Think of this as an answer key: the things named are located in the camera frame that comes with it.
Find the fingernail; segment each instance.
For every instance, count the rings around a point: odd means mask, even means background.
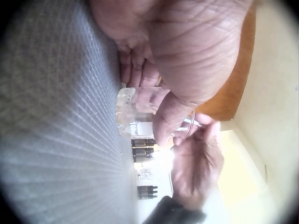
[[[182,143],[182,139],[181,138],[175,138],[173,140],[173,144],[176,145],[176,146],[180,145],[181,143]]]
[[[164,146],[166,146],[167,144],[168,144],[168,142],[169,142],[169,140],[170,140],[170,137],[171,136],[169,136],[168,138],[166,138],[165,140],[164,140],[164,142],[162,143],[162,147],[164,147]]]

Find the hand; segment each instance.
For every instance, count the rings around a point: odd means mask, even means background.
[[[119,49],[122,82],[170,89],[153,122],[167,138],[212,98],[234,68],[252,0],[90,0],[95,20]]]
[[[198,210],[203,206],[217,185],[224,164],[220,123],[204,114],[196,114],[195,120],[204,128],[198,128],[180,145],[174,146],[171,172],[173,198],[189,210]]]

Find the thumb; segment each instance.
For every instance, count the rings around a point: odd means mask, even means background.
[[[196,107],[197,104],[182,100],[169,92],[154,116],[153,132],[156,143],[165,146],[171,134]]]

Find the palm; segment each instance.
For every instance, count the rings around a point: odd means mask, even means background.
[[[240,22],[221,22],[228,17],[225,7],[215,11],[195,1],[161,7],[158,2],[92,1],[96,21],[118,45],[123,82],[153,86],[160,73],[176,96],[204,102],[234,67]]]
[[[171,172],[173,197],[190,210],[203,206],[217,184],[224,161],[219,125],[203,114],[197,114],[196,120],[206,126],[174,147]]]

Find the finger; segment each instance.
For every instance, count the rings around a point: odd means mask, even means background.
[[[181,137],[174,137],[173,138],[173,144],[174,145],[180,145],[182,143],[183,139]]]
[[[140,86],[155,86],[158,80],[159,72],[156,65],[151,63],[149,60],[146,60],[142,71]]]
[[[153,120],[153,132],[159,146],[166,144],[166,139],[181,125],[184,118],[197,105],[186,102],[169,92],[163,99]]]
[[[131,75],[132,59],[131,51],[132,49],[125,45],[118,46],[118,58],[120,62],[120,78],[123,83],[128,83]]]
[[[135,51],[132,52],[132,70],[130,80],[127,84],[127,87],[139,87],[140,80],[142,76],[142,66],[145,58],[136,54]]]
[[[164,83],[163,79],[161,79],[158,86],[163,87],[163,88],[167,87],[166,84]]]

